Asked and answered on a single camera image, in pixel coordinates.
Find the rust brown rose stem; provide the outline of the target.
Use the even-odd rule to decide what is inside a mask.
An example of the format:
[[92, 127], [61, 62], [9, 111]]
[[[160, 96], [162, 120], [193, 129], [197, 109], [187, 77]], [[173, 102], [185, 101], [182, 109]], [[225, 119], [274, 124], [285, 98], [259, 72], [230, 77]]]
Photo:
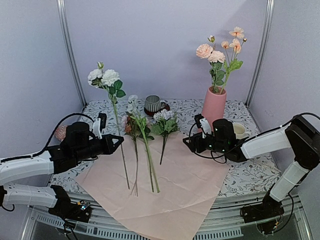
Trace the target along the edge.
[[134, 159], [135, 159], [134, 182], [133, 182], [131, 195], [138, 197], [139, 196], [139, 191], [138, 191], [138, 176], [139, 176], [138, 136], [140, 134], [140, 131], [139, 131], [139, 126], [136, 121], [136, 118], [133, 116], [133, 114], [131, 114], [129, 112], [126, 112], [124, 133], [126, 136], [129, 136], [129, 138], [131, 140], [132, 149], [134, 151], [133, 155], [134, 155]]

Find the white ranunculus flower stem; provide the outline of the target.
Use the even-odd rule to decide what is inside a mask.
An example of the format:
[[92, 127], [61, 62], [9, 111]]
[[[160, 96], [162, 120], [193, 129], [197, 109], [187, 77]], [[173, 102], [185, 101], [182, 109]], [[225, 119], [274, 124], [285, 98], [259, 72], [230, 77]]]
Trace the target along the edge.
[[151, 191], [154, 193], [160, 193], [160, 187], [156, 176], [156, 170], [154, 167], [151, 150], [149, 147], [149, 140], [154, 140], [154, 137], [150, 135], [151, 130], [148, 127], [147, 118], [142, 116], [138, 110], [138, 96], [133, 94], [128, 97], [126, 109], [126, 120], [124, 131], [126, 135], [129, 135], [133, 141], [135, 157], [136, 157], [136, 170], [135, 170], [135, 182], [133, 184], [133, 193], [138, 196], [138, 171], [139, 171], [139, 154], [138, 154], [138, 141], [142, 139], [147, 157], [148, 174], [150, 178]]

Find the pink wrapping paper sheet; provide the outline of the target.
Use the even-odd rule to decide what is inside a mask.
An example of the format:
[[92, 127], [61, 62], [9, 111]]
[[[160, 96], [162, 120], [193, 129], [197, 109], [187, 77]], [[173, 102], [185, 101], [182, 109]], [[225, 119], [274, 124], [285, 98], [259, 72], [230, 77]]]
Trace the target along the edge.
[[129, 136], [125, 136], [122, 149], [99, 156], [75, 181], [113, 218], [127, 212], [147, 216], [202, 203], [212, 206], [229, 166], [193, 154], [180, 133], [172, 134], [167, 140], [160, 164], [162, 145], [159, 137], [149, 143], [160, 193], [152, 192], [145, 145], [137, 140], [138, 196], [131, 195], [136, 161]]

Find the cream printed ribbon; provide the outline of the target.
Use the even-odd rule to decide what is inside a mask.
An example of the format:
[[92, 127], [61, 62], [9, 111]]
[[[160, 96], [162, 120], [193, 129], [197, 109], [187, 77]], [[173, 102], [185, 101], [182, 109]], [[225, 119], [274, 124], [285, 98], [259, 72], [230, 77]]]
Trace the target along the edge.
[[272, 171], [274, 173], [281, 173], [282, 172], [277, 167], [269, 165], [269, 164], [267, 164], [265, 162], [258, 162], [258, 161], [254, 160], [254, 159], [251, 159], [250, 161], [255, 163], [255, 164], [258, 164], [258, 165], [260, 165], [260, 166], [262, 166], [264, 168], [267, 168], [267, 169], [269, 169], [270, 171]]

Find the pink rose flower stem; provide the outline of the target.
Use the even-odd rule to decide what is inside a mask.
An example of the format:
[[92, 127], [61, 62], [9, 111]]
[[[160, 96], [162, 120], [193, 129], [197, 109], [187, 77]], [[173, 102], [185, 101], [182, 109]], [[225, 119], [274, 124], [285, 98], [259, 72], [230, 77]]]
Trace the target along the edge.
[[207, 39], [209, 43], [203, 43], [197, 47], [196, 56], [209, 62], [211, 91], [215, 94], [221, 94], [221, 86], [224, 84], [223, 78], [226, 74], [223, 70], [226, 56], [223, 52], [216, 50], [215, 37], [213, 35], [210, 35]]

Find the peach blossom flower stem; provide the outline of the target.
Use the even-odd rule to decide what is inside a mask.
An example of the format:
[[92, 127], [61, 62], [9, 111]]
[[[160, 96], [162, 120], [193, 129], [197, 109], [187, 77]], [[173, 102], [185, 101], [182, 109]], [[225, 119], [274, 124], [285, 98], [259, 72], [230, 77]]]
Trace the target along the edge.
[[243, 44], [247, 41], [247, 38], [245, 38], [245, 31], [241, 27], [236, 26], [229, 32], [229, 35], [233, 37], [232, 41], [228, 42], [227, 40], [224, 40], [221, 43], [221, 47], [224, 49], [226, 54], [226, 60], [223, 62], [225, 79], [219, 92], [220, 94], [225, 90], [231, 72], [239, 70], [243, 65], [243, 61], [238, 60], [238, 55], [242, 51]]

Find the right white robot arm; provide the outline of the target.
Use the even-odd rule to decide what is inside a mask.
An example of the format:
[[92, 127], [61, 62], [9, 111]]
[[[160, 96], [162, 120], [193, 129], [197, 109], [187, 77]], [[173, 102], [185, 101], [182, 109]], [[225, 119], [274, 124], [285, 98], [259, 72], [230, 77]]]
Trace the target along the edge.
[[189, 150], [201, 157], [210, 152], [210, 159], [225, 158], [235, 163], [253, 160], [266, 154], [284, 158], [287, 167], [259, 206], [262, 218], [269, 218], [281, 202], [320, 164], [320, 132], [305, 117], [318, 115], [300, 113], [288, 122], [251, 137], [236, 137], [231, 121], [221, 118], [209, 124], [206, 118], [195, 116], [195, 126], [201, 131], [183, 138]]

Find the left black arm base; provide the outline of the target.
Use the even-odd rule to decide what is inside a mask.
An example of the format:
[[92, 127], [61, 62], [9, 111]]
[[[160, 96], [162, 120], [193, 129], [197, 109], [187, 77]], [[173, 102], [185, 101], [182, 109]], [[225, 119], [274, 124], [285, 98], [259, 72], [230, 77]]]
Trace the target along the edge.
[[90, 206], [84, 206], [82, 203], [72, 203], [69, 195], [59, 185], [51, 185], [55, 193], [57, 202], [53, 207], [48, 208], [48, 213], [54, 216], [58, 216], [65, 220], [74, 220], [78, 222], [88, 223], [91, 217], [92, 208]]

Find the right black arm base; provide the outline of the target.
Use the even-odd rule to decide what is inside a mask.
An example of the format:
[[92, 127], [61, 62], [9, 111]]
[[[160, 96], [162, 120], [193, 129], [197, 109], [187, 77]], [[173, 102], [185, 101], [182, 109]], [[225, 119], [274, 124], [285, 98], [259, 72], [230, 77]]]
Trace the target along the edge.
[[[262, 221], [269, 218], [282, 217], [285, 213], [282, 202], [274, 200], [268, 191], [262, 202], [256, 205], [245, 205], [240, 209], [240, 216], [245, 223]], [[263, 235], [270, 235], [276, 232], [279, 225], [279, 220], [271, 220], [268, 222], [259, 223], [258, 230]]]

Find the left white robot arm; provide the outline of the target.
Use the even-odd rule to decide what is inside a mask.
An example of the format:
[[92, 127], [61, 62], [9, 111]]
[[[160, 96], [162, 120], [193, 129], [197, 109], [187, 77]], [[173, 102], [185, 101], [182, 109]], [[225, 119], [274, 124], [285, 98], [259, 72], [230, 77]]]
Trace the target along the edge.
[[0, 204], [55, 208], [63, 217], [70, 217], [74, 205], [62, 186], [39, 187], [27, 185], [23, 180], [64, 173], [82, 162], [112, 155], [123, 141], [122, 136], [102, 134], [99, 126], [90, 130], [87, 123], [76, 122], [67, 126], [60, 144], [45, 147], [42, 153], [1, 159]]

